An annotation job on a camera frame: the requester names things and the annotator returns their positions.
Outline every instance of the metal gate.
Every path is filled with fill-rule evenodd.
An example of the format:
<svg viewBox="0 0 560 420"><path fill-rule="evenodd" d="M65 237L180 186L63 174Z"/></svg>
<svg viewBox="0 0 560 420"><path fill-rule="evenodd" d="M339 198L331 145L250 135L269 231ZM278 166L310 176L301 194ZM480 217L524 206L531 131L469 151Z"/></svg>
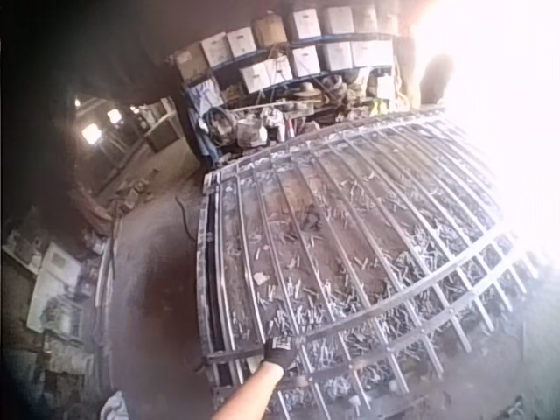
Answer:
<svg viewBox="0 0 560 420"><path fill-rule="evenodd" d="M199 329L216 402L268 336L301 337L269 414L338 418L441 377L444 343L513 310L536 268L494 175L435 109L345 122L205 179Z"/></svg>

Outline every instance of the metal frame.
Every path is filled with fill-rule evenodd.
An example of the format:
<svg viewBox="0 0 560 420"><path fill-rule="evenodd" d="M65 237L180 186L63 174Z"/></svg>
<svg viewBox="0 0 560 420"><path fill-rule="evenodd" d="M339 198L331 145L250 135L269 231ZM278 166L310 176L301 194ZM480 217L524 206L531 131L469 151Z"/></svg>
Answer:
<svg viewBox="0 0 560 420"><path fill-rule="evenodd" d="M415 129L421 127L426 135ZM437 352L431 343L430 334L436 331L444 324L451 322L452 328L458 336L459 342L463 348L469 352L472 345L466 337L459 322L459 314L470 305L474 305L481 316L487 330L492 331L494 324L487 312L484 304L480 300L480 295L486 292L489 288L493 287L497 290L501 302L508 310L512 310L511 302L506 296L505 291L501 288L499 283L500 277L509 272L514 280L517 288L521 293L526 292L526 287L521 280L519 273L515 271L514 263L522 261L533 277L536 276L536 268L527 258L525 252L515 243L515 238L508 232L505 224L499 220L498 215L484 200L464 181L464 179L471 179L473 183L482 191L495 201L493 192L487 184L494 181L494 176L489 170L485 170L478 157L479 153L470 152L467 143L462 142L463 132L445 120L445 112L442 109L433 109L427 112L415 112L399 115L389 115L383 118L371 118L360 121L358 123L345 123L328 129L322 129L317 132L309 133L305 136L300 136L288 143L281 143L275 147L268 148L255 155L240 159L233 165L230 165L221 170L212 172L206 176L204 192L205 194L212 194L217 203L215 208L215 224L213 227L207 226L207 207L208 200L203 202L203 209L201 212L201 220L199 223L199 260L198 260L198 292L199 292L199 323L200 331L203 337L202 349L204 357L214 376L213 385L216 387L215 394L222 396L227 394L232 388L227 384L224 385L218 377L218 371L215 368L218 364L227 363L230 366L232 378L234 379L233 385L236 386L242 383L242 371L240 369L240 362L250 356L260 354L262 346L251 346L243 349L238 349L235 344L235 339L231 331L231 319L228 309L228 296L225 291L224 279L224 255L223 255L223 212L221 210L222 200L221 195L225 193L224 185L233 183L236 185L237 191L237 211L239 215L239 224L241 228L241 244L242 244L242 260L245 275L245 283L247 285L248 297L252 304L253 321L255 330L258 331L258 340L263 343L266 339L263 321L259 313L258 304L256 302L255 288L252 282L251 262L249 260L249 249L246 241L245 220L243 219L243 201L240 185L240 177L252 179L254 188L258 198L258 209L261 214L261 223L264 229L264 236L266 243L270 247L271 261L273 262L274 274L276 281L281 288L283 301L285 307L288 309L290 327L294 333L300 337L302 342L312 342L320 340L325 337L333 336L342 349L344 362L330 366L322 370L313 370L310 363L309 356L304 346L300 347L300 356L304 368L303 374L283 379L279 386L277 393L282 408L283 416L290 418L289 409L286 407L283 398L283 391L302 387L311 387L311 393L320 413L323 418L330 418L329 410L325 403L325 399L321 393L318 382L331 379L338 375L350 375L350 383L354 393L360 398L361 407L366 410L371 410L369 398L361 383L360 377L357 372L366 366L376 363L377 361L387 359L391 367L393 375L403 393L409 392L409 388L403 372L399 367L396 354L407 346L416 342L422 342L424 348L427 350L428 357L434 367L438 376L444 373L441 362L438 358ZM399 164L394 158L390 156L390 152L386 147L390 145L392 148L397 148L401 151L402 161L406 163L405 166ZM361 190L370 198L374 203L376 209L387 221L397 234L402 243L402 249L409 252L412 256L414 263L419 267L423 277L417 280L410 286L404 286L400 283L395 272L391 268L391 263L383 254L382 248L375 239L375 227L370 227L365 222L362 213L357 211L352 204L352 200L348 199L342 189L337 185L336 180L331 173L327 170L323 163L323 156L328 154L333 160L336 160L337 165L344 167L346 172L352 177L356 185L359 185ZM402 223L392 214L387 207L383 204L383 200L378 194L370 187L367 180L362 179L360 174L348 163L348 158L352 156L353 159L363 163L363 168L373 171L376 175L377 184L382 186L385 193L393 193L405 205L406 211L414 216L414 220L421 226L428 234L429 238L435 243L436 248L446 259L446 262L440 267L431 271L426 265L424 259L418 254L414 245L410 242L406 229ZM383 163L379 161L379 157L383 158ZM440 179L435 176L434 172L423 163L426 159L443 171L448 178ZM396 293L384 300L371 304L368 295L362 289L360 279L357 276L350 257L345 251L340 238L337 236L336 230L333 228L329 221L329 214L326 214L321 209L318 202L316 193L312 190L312 186L302 173L301 164L302 158L308 159L312 165L313 170L321 178L321 182L329 185L331 191L335 193L338 200L344 205L347 214L352 218L353 223L360 228L360 234L363 235L368 244L371 256L377 258L385 272L387 279L395 288ZM407 197L405 191L395 182L386 169L387 162L391 164L404 179L407 179L429 202L436 210L437 215L449 224L457 237L462 241L465 250L454 255L445 243L434 231L430 223L425 219L415 204ZM361 303L361 311L350 314L342 319L336 319L329 305L329 298L325 294L324 285L319 276L319 272L313 262L308 244L304 240L304 236L298 224L298 218L294 213L294 208L291 204L290 198L285 191L283 181L279 176L279 167L289 165L290 172L293 172L297 179L297 183L304 188L315 207L319 210L319 217L323 223L323 229L332 239L331 248L334 249L336 255L342 261L346 273L352 282L352 286L357 291L358 299ZM302 247L309 267L311 267L311 278L318 288L318 296L320 302L327 309L328 323L317 327L316 329L302 333L298 327L298 321L295 316L284 274L281 268L280 258L277 253L277 245L270 229L270 216L267 214L267 208L263 199L263 192L259 173L261 168L266 167L272 171L274 180L277 184L278 191L281 193L283 203L287 206L289 219L291 224L296 230L297 242ZM461 229L454 217L445 209L445 206L434 198L425 188L422 183L423 178L429 178L431 182L435 183L442 191L455 203L461 210L463 216L472 222L480 231L480 237L476 241L472 241L466 233ZM451 188L459 188L460 191L465 193L465 197L474 202L482 212L487 214L493 221L493 226L490 228L485 227L469 209L466 203L461 199ZM213 247L207 246L207 237L209 232L207 229L213 229ZM505 235L512 243L512 249L504 255L501 248L496 244L496 240L501 235ZM500 262L490 269L480 256L480 252L485 248L491 246L499 255ZM210 329L212 325L208 322L207 314L208 308L206 302L209 299L207 296L207 269L204 265L207 259L203 258L207 252L213 252L216 256L216 283L218 284L217 290L219 291L218 302L220 312L220 325L222 327L225 351L215 351L212 343L212 334ZM482 267L486 275L475 285L472 285L467 274L461 269L461 266L471 259ZM443 279L450 274L457 273L461 284L465 288L465 292L457 298L454 302L450 303L442 291L442 286L439 284ZM412 299L420 293L432 290L435 292L438 302L443 307L432 318L422 320L418 317L415 306L412 304ZM378 317L382 316L385 312L395 309L399 305L404 305L406 312L412 319L412 327L404 335L397 339L389 339L384 331L380 328ZM346 343L341 335L346 330L359 326L363 323L371 326L374 335L377 337L381 346L372 351L365 352L361 356L351 357Z"/></svg>

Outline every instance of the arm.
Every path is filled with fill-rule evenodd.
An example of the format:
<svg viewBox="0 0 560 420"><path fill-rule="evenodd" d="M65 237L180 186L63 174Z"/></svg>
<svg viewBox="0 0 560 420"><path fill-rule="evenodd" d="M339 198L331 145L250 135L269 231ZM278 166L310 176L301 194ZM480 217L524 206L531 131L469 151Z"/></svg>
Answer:
<svg viewBox="0 0 560 420"><path fill-rule="evenodd" d="M213 420L258 420L263 417L269 399L284 370L264 361L258 370L239 387L213 417Z"/></svg>
<svg viewBox="0 0 560 420"><path fill-rule="evenodd" d="M264 345L261 366L239 387L212 417L213 420L258 420L284 372L296 359L293 337L275 337Z"/></svg>

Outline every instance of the black glove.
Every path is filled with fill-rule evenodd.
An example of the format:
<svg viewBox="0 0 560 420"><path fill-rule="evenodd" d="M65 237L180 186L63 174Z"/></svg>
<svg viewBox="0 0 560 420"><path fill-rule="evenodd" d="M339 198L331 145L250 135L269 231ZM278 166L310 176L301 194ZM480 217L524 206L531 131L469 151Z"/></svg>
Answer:
<svg viewBox="0 0 560 420"><path fill-rule="evenodd" d="M273 337L267 339L264 343L264 359L262 361L274 363L285 372L297 355L298 349L294 337Z"/></svg>

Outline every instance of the concrete floor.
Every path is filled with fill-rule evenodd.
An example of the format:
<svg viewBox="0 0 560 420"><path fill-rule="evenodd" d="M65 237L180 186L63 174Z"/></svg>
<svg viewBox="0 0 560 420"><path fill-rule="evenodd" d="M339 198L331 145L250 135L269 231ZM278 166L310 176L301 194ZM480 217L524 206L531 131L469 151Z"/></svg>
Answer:
<svg viewBox="0 0 560 420"><path fill-rule="evenodd" d="M112 377L133 419L209 418L210 389L206 377L194 373L200 364L196 244L175 200L177 195L185 203L196 236L203 174L187 178L184 154L164 151L154 159L176 182L162 183L154 200L127 214L118 237L108 323ZM143 167L148 171L150 162ZM547 275L529 283L531 296L517 305L515 319L490 338L472 339L471 354L445 363L445 380L405 418L496 418L519 395L527 415L516 418L560 418L557 279ZM382 406L376 403L378 412Z"/></svg>

